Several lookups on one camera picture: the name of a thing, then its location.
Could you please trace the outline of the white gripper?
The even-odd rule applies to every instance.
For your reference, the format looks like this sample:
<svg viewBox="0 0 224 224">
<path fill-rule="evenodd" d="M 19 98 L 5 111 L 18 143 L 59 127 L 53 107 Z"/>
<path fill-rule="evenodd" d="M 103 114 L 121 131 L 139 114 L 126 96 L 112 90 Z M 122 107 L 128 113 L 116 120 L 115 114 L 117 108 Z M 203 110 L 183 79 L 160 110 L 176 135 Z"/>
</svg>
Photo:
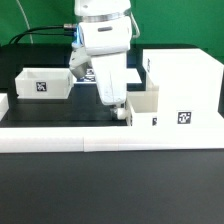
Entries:
<svg viewBox="0 0 224 224">
<path fill-rule="evenodd" d="M 94 56 L 91 62 L 101 102 L 104 105 L 123 104 L 126 101 L 127 83 L 121 78 L 115 80 L 113 76 L 126 73 L 126 54 Z"/>
</svg>

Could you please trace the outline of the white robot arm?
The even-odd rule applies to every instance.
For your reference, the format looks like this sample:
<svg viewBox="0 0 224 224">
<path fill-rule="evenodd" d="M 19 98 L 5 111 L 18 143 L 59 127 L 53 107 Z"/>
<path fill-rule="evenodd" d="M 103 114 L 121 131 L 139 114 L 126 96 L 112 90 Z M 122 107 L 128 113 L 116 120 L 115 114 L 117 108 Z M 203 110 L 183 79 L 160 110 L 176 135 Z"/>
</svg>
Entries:
<svg viewBox="0 0 224 224">
<path fill-rule="evenodd" d="M 126 101 L 127 52 L 132 38 L 140 36 L 130 0 L 75 0 L 76 39 L 69 69 L 76 78 L 93 69 L 101 102 Z"/>
</svg>

